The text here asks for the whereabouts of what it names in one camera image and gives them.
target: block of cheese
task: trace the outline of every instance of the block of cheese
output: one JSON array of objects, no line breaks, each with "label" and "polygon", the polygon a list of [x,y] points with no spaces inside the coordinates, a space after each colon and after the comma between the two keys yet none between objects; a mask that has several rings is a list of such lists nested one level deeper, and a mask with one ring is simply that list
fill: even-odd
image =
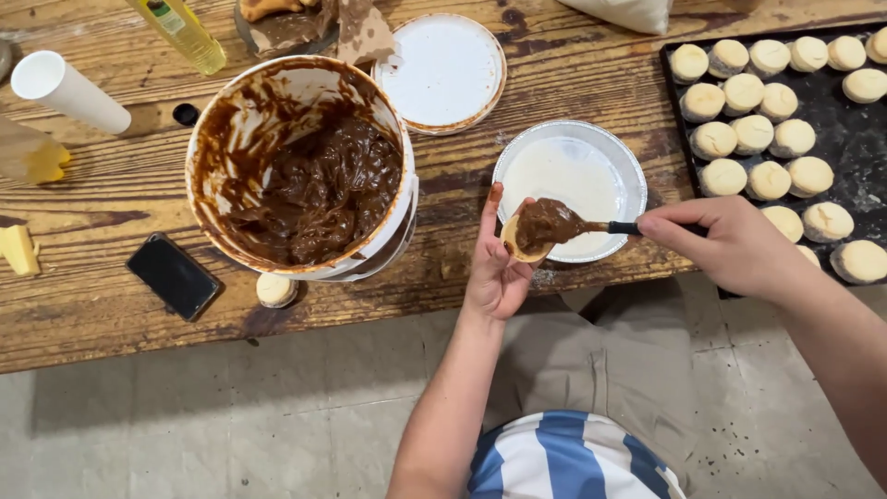
[{"label": "block of cheese", "polygon": [[25,226],[12,226],[0,229],[0,252],[9,262],[12,270],[18,275],[34,275],[40,273],[37,257],[34,255],[34,244]]}]

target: hand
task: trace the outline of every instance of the hand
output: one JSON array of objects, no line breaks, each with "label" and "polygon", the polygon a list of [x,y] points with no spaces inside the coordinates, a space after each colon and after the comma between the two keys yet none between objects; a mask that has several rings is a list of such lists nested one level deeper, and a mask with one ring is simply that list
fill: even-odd
[{"label": "hand", "polygon": [[502,241],[496,237],[496,210],[503,190],[500,182],[494,183],[483,205],[481,228],[463,305],[463,309],[477,311],[497,321],[506,321],[521,307],[530,288],[533,270],[542,263],[542,259],[531,265],[511,258]]},{"label": "hand", "polygon": [[[708,238],[675,224],[709,228]],[[728,196],[670,204],[638,218],[640,232],[693,260],[721,288],[779,303],[797,292],[815,265],[745,198]]]}]

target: bucket lid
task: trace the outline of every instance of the bucket lid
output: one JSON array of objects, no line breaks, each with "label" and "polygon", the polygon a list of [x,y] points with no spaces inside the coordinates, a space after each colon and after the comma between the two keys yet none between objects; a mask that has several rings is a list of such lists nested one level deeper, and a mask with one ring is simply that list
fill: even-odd
[{"label": "bucket lid", "polygon": [[505,53],[479,23],[456,14],[427,14],[394,30],[395,54],[373,66],[406,128],[451,135],[479,123],[505,88]]}]

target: blue and white striped shirt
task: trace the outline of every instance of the blue and white striped shirt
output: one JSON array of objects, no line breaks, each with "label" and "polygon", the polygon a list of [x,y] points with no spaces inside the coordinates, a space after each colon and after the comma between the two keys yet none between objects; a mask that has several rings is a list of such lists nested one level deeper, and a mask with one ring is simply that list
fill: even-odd
[{"label": "blue and white striped shirt", "polygon": [[553,410],[499,426],[477,442],[473,499],[684,498],[678,477],[603,416]]}]

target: white plastic bucket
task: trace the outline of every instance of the white plastic bucket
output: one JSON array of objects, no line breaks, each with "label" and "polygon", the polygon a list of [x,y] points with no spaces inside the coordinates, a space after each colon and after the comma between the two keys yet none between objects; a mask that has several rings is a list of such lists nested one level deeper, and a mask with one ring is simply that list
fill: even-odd
[{"label": "white plastic bucket", "polygon": [[[260,257],[232,237],[223,217],[234,209],[260,203],[264,185],[251,185],[239,199],[224,189],[226,180],[239,173],[228,153],[253,144],[259,147],[292,142],[319,125],[320,113],[309,111],[295,122],[282,122],[263,113],[275,99],[314,107],[318,102],[352,99],[368,103],[374,125],[403,155],[400,187],[376,229],[346,253],[317,265],[282,265]],[[232,113],[232,105],[239,110]],[[219,133],[211,123],[230,117],[229,131]],[[267,183],[268,175],[262,175]],[[306,281],[354,281],[378,272],[403,254],[412,238],[419,180],[403,120],[376,83],[356,67],[319,56],[293,56],[252,67],[224,86],[200,115],[185,160],[188,202],[200,230],[225,255],[259,272]]]}]

